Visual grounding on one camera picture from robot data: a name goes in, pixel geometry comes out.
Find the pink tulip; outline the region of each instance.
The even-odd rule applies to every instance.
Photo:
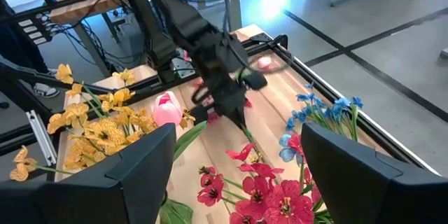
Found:
[[[162,126],[165,123],[179,125],[182,120],[183,110],[173,92],[168,91],[155,98],[153,116],[158,126]]]

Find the wooden tabletop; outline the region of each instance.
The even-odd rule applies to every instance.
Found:
[[[84,18],[88,13],[89,15],[104,13],[111,9],[117,8],[119,5],[120,0],[80,1],[78,3],[52,10],[50,13],[50,19],[56,24],[64,25],[70,22],[77,22]]]
[[[249,37],[263,32],[259,27],[251,25],[237,30],[239,39],[245,40]],[[283,64],[272,52],[265,52],[274,59],[274,64]],[[138,66],[133,69],[137,80],[148,78],[156,73],[148,66]],[[284,168],[284,173],[279,179],[298,179],[300,170],[295,162],[285,163],[279,157],[281,147],[279,138],[285,134],[287,119],[291,116],[292,110],[300,110],[303,103],[297,102],[297,93],[308,93],[305,87],[307,83],[298,73],[292,69],[284,72],[266,76],[268,85],[262,90],[248,91],[246,97],[252,103],[252,108],[246,108],[246,124],[251,130],[258,148],[265,161],[278,168]],[[97,83],[107,88],[119,88],[123,82],[116,77],[110,77]],[[171,89],[183,107],[191,109],[194,104],[191,102],[191,95],[194,91],[191,83],[185,83]],[[79,101],[79,97],[66,99],[65,106]],[[155,97],[149,97],[143,101],[132,105],[134,109],[145,107],[152,110]],[[177,136],[181,136],[186,130],[176,129]],[[301,126],[295,128],[300,133]],[[363,132],[359,132],[359,141],[371,146],[376,150],[385,153],[370,137]],[[194,224],[228,224],[229,215],[233,211],[232,205],[223,201],[213,207],[206,207],[196,200],[197,192],[200,191],[200,176],[197,173],[201,165],[214,166],[225,178],[233,181],[242,181],[244,174],[236,168],[239,163],[230,160],[225,154],[226,150],[240,151],[248,143],[243,132],[227,118],[219,118],[217,121],[207,125],[201,135],[188,147],[188,149],[175,161],[171,177],[167,185],[169,196],[179,202],[185,203],[195,211],[193,216]],[[62,168],[64,155],[70,143],[67,142],[65,133],[61,134],[59,144],[59,156],[57,166]],[[58,174],[57,180],[63,179]],[[240,193],[234,187],[228,188],[234,193]]]

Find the gray floor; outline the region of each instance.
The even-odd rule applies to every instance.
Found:
[[[287,34],[290,51],[306,62],[337,48],[285,13],[304,20],[338,44],[349,46],[448,7],[447,0],[351,0],[334,8],[329,7],[328,1],[241,0],[243,25],[255,23],[272,36]],[[222,22],[222,5],[202,12],[214,24],[220,25]],[[142,37],[135,24],[125,25],[122,43],[118,45],[111,38],[100,16],[91,17],[88,22],[104,47],[117,57],[141,51]],[[354,53],[448,112],[448,61],[438,58],[440,51],[446,47],[448,17],[441,15],[435,20],[358,48]],[[58,35],[51,43],[40,48],[49,67],[68,63],[75,77],[82,78],[87,83],[102,78],[98,68],[82,60],[64,35]],[[86,58],[90,58],[81,47],[78,49]],[[312,69],[343,95],[361,97],[365,104],[364,111],[372,119],[430,166],[448,176],[448,126],[445,121],[402,95],[388,83],[375,78],[344,54],[317,64]],[[62,108],[62,100],[60,95],[44,102],[58,110]],[[0,111],[0,117],[7,118],[0,126],[0,133],[26,123],[23,112],[14,105],[8,110]],[[2,180],[7,178],[11,157],[0,157],[0,163]]]

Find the red flower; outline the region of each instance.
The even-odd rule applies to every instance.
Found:
[[[262,178],[275,179],[275,174],[280,174],[284,169],[271,168],[268,164],[242,164],[239,167],[242,172],[256,172]]]
[[[245,212],[249,203],[249,200],[242,200],[235,204],[237,212],[230,214],[230,224],[256,224],[256,219]]]
[[[314,214],[312,201],[307,196],[299,195],[300,185],[297,181],[282,181],[266,199],[268,209],[264,217],[268,224],[312,224]]]
[[[208,207],[211,207],[215,203],[219,202],[223,198],[224,182],[222,177],[222,174],[218,174],[211,185],[208,185],[206,188],[200,190],[197,195],[197,201],[204,203]]]
[[[240,153],[233,150],[227,150],[226,153],[233,160],[245,161],[254,146],[255,146],[254,143],[248,143]]]
[[[244,200],[243,212],[246,215],[254,217],[257,221],[263,218],[263,214],[267,209],[266,198],[270,194],[270,187],[266,178],[250,176],[243,180],[243,190],[251,196],[251,199]]]
[[[321,192],[319,192],[317,186],[314,185],[313,189],[311,189],[311,200],[313,201],[313,204],[316,204],[319,200],[321,200],[321,198]]]
[[[216,170],[214,167],[201,167],[199,168],[199,174],[202,174],[201,177],[201,186],[207,187],[210,186],[215,180]]]

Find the shoe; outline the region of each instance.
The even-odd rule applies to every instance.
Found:
[[[56,73],[57,73],[57,69],[48,69],[47,74],[54,76],[54,75],[56,75]]]
[[[59,94],[59,90],[42,83],[36,83],[33,87],[34,93],[45,98],[53,98]]]

